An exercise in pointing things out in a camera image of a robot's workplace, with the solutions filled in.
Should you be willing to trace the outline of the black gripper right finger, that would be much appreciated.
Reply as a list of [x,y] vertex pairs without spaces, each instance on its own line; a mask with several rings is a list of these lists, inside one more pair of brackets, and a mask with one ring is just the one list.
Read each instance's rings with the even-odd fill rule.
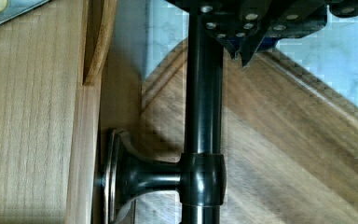
[[245,67],[258,51],[274,48],[284,38],[302,38],[326,25],[324,0],[244,0],[241,18],[255,31],[240,43],[241,65]]

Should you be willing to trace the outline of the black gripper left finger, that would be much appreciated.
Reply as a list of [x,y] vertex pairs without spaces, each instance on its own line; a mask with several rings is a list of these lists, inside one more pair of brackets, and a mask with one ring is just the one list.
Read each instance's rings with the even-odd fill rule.
[[207,34],[221,44],[232,59],[239,55],[240,42],[244,37],[239,19],[242,0],[167,0],[190,13],[198,9],[201,23]]

